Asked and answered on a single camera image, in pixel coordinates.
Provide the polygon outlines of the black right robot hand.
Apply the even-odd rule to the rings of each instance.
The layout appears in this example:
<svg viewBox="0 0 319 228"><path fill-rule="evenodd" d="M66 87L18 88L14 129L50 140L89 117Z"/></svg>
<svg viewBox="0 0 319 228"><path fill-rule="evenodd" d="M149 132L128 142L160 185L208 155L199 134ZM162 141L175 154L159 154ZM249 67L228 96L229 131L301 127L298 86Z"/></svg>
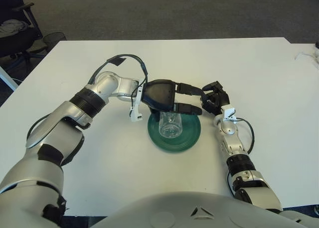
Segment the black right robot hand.
<svg viewBox="0 0 319 228"><path fill-rule="evenodd" d="M223 90L218 82L212 82L202 88L201 95L202 108L213 115L222 114L222 106L230 104L228 94Z"/></svg>

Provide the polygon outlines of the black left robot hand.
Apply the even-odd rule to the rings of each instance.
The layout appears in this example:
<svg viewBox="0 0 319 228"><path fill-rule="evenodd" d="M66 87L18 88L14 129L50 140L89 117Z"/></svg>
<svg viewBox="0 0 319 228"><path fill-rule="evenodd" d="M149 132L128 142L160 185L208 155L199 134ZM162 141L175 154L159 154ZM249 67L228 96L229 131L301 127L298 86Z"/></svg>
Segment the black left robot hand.
<svg viewBox="0 0 319 228"><path fill-rule="evenodd" d="M172 80L158 79L148 82L143 88L142 102L146 104L156 122L160 121L160 113L176 113L201 115L202 109L191 104L178 103L175 94L201 96L202 89Z"/></svg>

